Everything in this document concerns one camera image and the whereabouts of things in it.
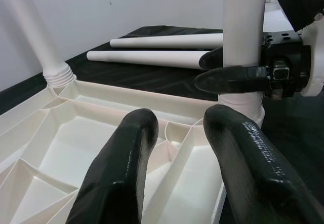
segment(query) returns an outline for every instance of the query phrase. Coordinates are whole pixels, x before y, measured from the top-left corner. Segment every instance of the white cylindrical rod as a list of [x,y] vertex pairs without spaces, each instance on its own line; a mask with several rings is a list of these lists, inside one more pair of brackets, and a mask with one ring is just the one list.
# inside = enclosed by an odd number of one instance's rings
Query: white cylindrical rod
[[206,51],[90,51],[93,61],[134,63],[200,69],[199,60]]
[[[255,66],[260,61],[265,0],[224,0],[223,66]],[[220,95],[219,102],[261,126],[262,93]]]
[[5,2],[39,59],[48,85],[61,87],[72,81],[75,76],[58,53],[33,0]]
[[113,48],[215,49],[223,46],[223,34],[166,35],[110,40]]

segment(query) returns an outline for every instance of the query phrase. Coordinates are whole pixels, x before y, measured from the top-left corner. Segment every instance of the white plastic tray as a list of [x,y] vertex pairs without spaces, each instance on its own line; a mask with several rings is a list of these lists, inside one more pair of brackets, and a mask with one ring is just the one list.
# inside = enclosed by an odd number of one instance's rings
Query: white plastic tray
[[143,224],[217,223],[225,190],[201,118],[215,102],[75,81],[0,116],[0,223],[63,224],[93,159],[123,117],[149,108]]

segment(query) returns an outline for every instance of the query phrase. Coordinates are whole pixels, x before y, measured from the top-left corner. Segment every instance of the white rod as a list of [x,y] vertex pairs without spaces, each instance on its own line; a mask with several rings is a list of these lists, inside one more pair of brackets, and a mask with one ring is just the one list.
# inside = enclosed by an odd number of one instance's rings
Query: white rod
[[206,51],[90,51],[93,61],[134,63],[200,69],[199,60]]
[[[223,66],[259,64],[265,0],[224,0]],[[261,126],[262,93],[220,95],[221,104],[232,107]]]
[[223,34],[166,35],[110,40],[113,48],[215,49],[223,46]]
[[5,1],[39,59],[48,85],[61,87],[72,81],[75,76],[58,53],[33,0]]

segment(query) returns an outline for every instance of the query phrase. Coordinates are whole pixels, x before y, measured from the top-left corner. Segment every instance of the black mat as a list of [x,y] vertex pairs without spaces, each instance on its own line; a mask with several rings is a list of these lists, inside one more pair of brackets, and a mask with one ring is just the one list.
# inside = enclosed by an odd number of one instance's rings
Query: black mat
[[[126,37],[218,33],[219,30],[169,26],[142,27]],[[103,44],[93,50],[111,50]],[[217,96],[201,92],[194,86],[199,70],[147,65],[88,61],[86,54],[68,60],[77,78],[82,81],[114,85],[138,90],[171,94],[205,100]],[[0,114],[42,90],[46,83],[41,74],[0,92]],[[324,92],[317,97],[282,101],[263,100],[266,116],[262,130],[290,161],[307,187],[324,205]],[[234,223],[227,200],[220,223]]]

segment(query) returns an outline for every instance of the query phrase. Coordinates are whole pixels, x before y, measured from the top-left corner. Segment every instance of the metal screw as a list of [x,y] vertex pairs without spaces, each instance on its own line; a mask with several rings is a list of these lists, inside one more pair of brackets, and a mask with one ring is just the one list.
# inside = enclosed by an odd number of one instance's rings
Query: metal screw
[[314,20],[319,21],[322,18],[323,18],[323,14],[322,13],[318,13],[317,15],[315,15]]

